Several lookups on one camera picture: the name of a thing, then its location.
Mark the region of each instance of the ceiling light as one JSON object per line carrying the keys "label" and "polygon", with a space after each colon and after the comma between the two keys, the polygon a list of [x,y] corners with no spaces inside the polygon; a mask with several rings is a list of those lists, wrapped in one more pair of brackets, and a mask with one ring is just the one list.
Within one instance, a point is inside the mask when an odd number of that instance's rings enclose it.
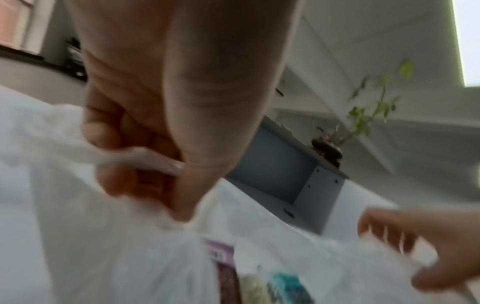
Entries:
{"label": "ceiling light", "polygon": [[480,86],[480,1],[451,0],[463,85]]}

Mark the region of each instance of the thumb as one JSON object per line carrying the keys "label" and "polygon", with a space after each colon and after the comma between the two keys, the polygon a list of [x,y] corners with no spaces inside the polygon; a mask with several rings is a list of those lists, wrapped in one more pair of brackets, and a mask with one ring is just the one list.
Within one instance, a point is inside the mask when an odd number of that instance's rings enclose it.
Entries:
{"label": "thumb", "polygon": [[411,284],[419,290],[445,289],[461,284],[469,277],[459,263],[439,260],[432,266],[420,270],[411,279]]}
{"label": "thumb", "polygon": [[228,168],[197,168],[187,163],[182,175],[173,182],[168,200],[172,216],[179,221],[190,221],[198,202],[228,172]]}

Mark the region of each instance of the bright light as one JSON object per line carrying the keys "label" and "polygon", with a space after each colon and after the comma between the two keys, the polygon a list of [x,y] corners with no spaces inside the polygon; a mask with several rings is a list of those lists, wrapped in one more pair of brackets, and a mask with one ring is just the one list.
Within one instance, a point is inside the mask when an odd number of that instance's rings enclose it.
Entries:
{"label": "bright light", "polygon": [[463,85],[480,86],[480,1],[451,0]]}

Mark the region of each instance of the plastic bag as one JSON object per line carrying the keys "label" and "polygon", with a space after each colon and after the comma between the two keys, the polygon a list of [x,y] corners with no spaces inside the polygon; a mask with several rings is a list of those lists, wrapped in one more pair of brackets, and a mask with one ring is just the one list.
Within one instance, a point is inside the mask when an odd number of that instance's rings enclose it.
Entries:
{"label": "plastic bag", "polygon": [[225,180],[188,225],[108,197],[95,182],[94,165],[125,163],[171,175],[182,165],[142,149],[111,153],[90,146],[79,132],[78,107],[13,114],[13,146],[2,160],[28,164],[59,304],[218,303],[215,269],[199,233],[235,246],[240,275],[259,265],[297,274],[316,303],[475,302],[451,291],[420,293],[410,284],[420,264],[378,242],[340,243],[291,227]]}

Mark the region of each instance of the human hand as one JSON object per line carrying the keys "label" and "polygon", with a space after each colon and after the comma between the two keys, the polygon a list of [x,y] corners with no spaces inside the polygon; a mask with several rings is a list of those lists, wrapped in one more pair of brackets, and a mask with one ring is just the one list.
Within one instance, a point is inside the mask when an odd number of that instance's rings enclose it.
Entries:
{"label": "human hand", "polygon": [[438,253],[438,261],[417,273],[411,280],[420,290],[454,287],[480,275],[480,212],[478,211],[397,211],[367,209],[358,222],[358,234],[372,233],[410,253],[419,237]]}
{"label": "human hand", "polygon": [[68,0],[89,76],[85,138],[185,162],[181,177],[112,165],[110,195],[161,202],[179,220],[237,165],[285,65],[302,0]]}

